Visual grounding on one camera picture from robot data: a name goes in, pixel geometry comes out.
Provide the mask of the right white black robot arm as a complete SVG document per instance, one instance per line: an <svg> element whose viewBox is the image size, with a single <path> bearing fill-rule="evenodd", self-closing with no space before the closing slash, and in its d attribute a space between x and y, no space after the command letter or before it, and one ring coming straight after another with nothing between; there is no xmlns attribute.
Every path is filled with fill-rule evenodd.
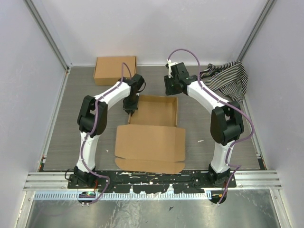
<svg viewBox="0 0 304 228"><path fill-rule="evenodd" d="M173 143L169 142L167 134L163 135L159 146L164 152L161 157L150 159L154 164L149 171L161 172L161 162L167 163L163 173L178 173L184 166L185 130L177 128L177 98L168 98L184 93L197 100L211 114L210 133L215 141L215 150L209 164L208 180L213 187L220 187L228 182L230 176L229 152L244 131L240 105L221 100L198 76L190 76L184 63L169 63L166 66L169 74L164 77L165 97L140 96L145 81L139 74L124 80L130 87L130 93L123 101L123 108L130 115L130 124L142 125L140 132L145 133L147 144L151 145L165 128L174 134Z"/></svg>

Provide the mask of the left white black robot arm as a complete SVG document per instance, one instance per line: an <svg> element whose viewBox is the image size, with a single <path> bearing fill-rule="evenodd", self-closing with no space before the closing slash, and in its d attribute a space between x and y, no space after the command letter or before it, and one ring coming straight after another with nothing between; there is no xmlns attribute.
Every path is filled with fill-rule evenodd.
<svg viewBox="0 0 304 228"><path fill-rule="evenodd" d="M69 181L88 189L97 178L95 173L95 154L100 135L107 126L107 115L111 107L122 100L123 110L130 116L138 109L139 93L145 86L143 76L135 74L132 78L122 77L112 87L95 96L84 97L78 118L81 144L78 161Z"/></svg>

